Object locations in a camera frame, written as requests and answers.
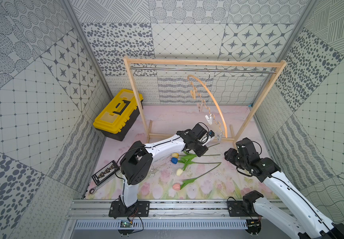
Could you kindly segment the white tulip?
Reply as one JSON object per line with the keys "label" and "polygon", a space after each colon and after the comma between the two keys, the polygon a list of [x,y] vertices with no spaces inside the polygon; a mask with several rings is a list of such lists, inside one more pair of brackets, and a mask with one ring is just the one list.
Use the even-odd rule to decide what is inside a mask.
{"label": "white tulip", "polygon": [[183,173],[184,173],[184,170],[180,168],[177,170],[176,175],[181,176]]}

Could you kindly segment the pink tulip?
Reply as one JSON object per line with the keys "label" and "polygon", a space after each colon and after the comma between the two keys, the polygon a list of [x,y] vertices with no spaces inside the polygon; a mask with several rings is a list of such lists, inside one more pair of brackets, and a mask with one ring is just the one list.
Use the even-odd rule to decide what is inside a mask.
{"label": "pink tulip", "polygon": [[186,180],[183,180],[182,183],[175,183],[172,188],[175,190],[175,191],[180,191],[182,190],[184,187],[188,186],[189,184],[192,184],[194,183],[197,179],[205,176],[206,174],[210,173],[211,171],[215,170],[218,166],[220,166],[218,164],[216,164],[215,167],[213,167],[212,169],[210,169],[209,171],[205,172],[204,174],[196,177],[196,178],[190,178],[190,179],[186,179]]}

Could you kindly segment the yellow tulip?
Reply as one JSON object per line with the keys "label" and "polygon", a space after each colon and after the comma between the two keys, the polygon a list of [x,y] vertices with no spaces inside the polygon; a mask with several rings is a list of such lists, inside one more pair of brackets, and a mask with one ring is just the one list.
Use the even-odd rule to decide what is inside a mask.
{"label": "yellow tulip", "polygon": [[[195,158],[198,157],[196,154],[193,153],[189,153],[186,151],[180,152],[180,153],[172,153],[171,155],[174,158],[183,158],[183,157],[191,157],[191,158]],[[220,154],[205,154],[202,155],[202,157],[207,157],[207,156],[220,156]]]}

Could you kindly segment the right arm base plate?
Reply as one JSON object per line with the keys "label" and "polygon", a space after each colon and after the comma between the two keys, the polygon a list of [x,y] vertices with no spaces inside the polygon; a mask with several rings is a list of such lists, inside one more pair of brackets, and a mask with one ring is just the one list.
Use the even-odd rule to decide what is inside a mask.
{"label": "right arm base plate", "polygon": [[249,217],[241,201],[230,200],[226,204],[230,217]]}

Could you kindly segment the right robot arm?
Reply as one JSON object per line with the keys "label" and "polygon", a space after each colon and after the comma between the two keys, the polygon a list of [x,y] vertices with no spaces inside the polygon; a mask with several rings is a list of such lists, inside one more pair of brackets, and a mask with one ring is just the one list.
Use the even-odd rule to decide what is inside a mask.
{"label": "right robot arm", "polygon": [[344,224],[334,223],[321,213],[296,189],[272,159],[260,158],[252,140],[246,137],[236,142],[236,148],[228,149],[224,158],[236,167],[238,173],[247,171],[246,177],[256,177],[291,212],[287,214],[254,190],[243,196],[241,204],[248,216],[266,218],[292,239],[344,239]]}

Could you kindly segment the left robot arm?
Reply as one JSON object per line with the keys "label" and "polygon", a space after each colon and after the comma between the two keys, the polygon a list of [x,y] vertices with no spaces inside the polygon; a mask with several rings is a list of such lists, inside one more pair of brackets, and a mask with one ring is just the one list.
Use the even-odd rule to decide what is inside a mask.
{"label": "left robot arm", "polygon": [[201,157],[208,151],[207,144],[214,137],[214,131],[199,122],[193,129],[177,131],[173,136],[155,143],[133,143],[120,160],[124,186],[119,201],[126,208],[137,203],[139,184],[146,178],[153,162],[172,153],[191,150]]}

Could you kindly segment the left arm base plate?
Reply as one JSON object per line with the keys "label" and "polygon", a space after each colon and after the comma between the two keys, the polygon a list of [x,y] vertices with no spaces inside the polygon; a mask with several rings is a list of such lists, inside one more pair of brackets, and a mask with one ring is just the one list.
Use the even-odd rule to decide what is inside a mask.
{"label": "left arm base plate", "polygon": [[137,201],[134,205],[126,207],[122,201],[114,201],[111,203],[109,217],[130,217],[140,216],[148,217],[150,210],[150,201]]}

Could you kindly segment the wooden wavy clothes hanger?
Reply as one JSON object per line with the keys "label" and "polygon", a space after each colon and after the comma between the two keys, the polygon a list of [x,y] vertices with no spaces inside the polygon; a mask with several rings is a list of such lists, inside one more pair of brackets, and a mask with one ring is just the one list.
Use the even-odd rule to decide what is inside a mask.
{"label": "wooden wavy clothes hanger", "polygon": [[[207,86],[207,81],[202,81],[201,79],[199,79],[198,77],[192,75],[192,74],[189,74],[187,76],[187,80],[189,82],[189,84],[192,86],[192,89],[195,89],[196,92],[197,92],[197,97],[196,97],[196,100],[199,99],[200,102],[205,102],[206,104],[206,109],[208,110],[208,113],[209,115],[212,115],[213,116],[213,124],[215,124],[217,127],[218,127],[218,130],[221,130],[223,131],[224,133],[224,137],[222,139],[225,139],[225,138],[228,138],[228,128],[227,128],[227,125],[226,125],[226,121],[225,121],[225,118],[224,118],[224,115],[223,115],[223,112],[221,110],[221,107],[220,105],[218,104],[217,100],[215,99],[214,95],[212,94],[212,92],[210,91],[210,89],[208,88]],[[216,106],[216,109],[219,113],[219,116],[221,118],[221,121],[218,121],[216,119],[216,116],[211,112],[211,108],[210,106],[207,104],[207,100],[202,96],[201,92],[199,91],[199,89],[195,86],[195,82],[198,82],[203,88],[204,90],[207,92],[207,94],[209,95],[210,99],[212,100],[212,102],[214,103],[214,105]]]}

